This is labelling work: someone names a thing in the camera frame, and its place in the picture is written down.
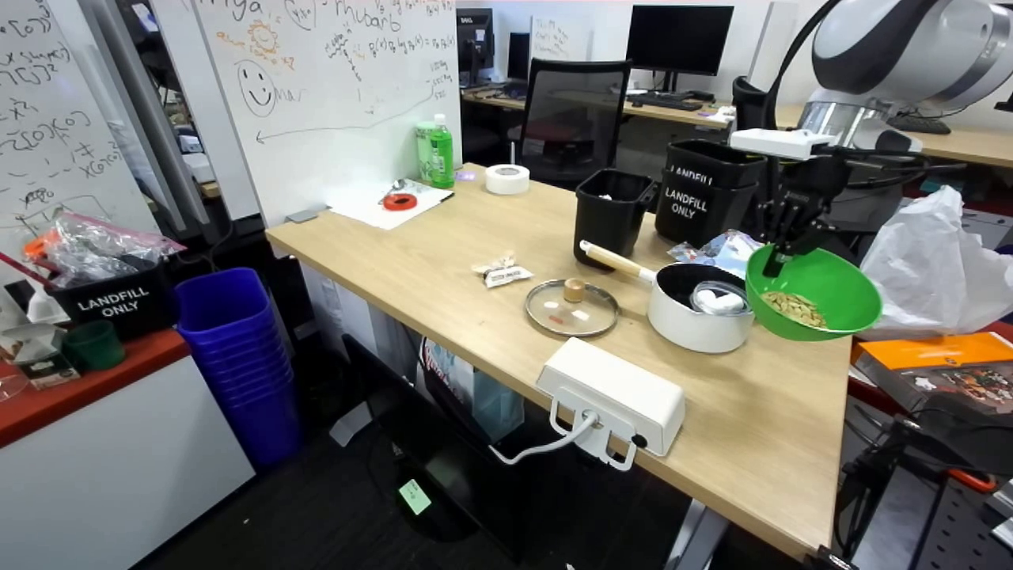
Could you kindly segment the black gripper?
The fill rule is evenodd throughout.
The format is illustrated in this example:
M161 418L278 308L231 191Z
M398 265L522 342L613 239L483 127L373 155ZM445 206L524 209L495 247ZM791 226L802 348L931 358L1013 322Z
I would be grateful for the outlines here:
M847 168L841 157L773 160L756 202L760 232L775 235L764 263L765 278L775 278L795 251L811 254L812 247L829 244L832 226L817 215L832 202L844 180Z

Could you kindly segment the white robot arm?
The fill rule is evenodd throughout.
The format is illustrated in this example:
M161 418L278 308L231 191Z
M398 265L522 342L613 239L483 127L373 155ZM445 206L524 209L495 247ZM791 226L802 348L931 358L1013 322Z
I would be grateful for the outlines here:
M859 157L913 155L897 115L959 115L1013 77L1013 12L998 0L822 0L729 143L765 160L764 273L818 244Z

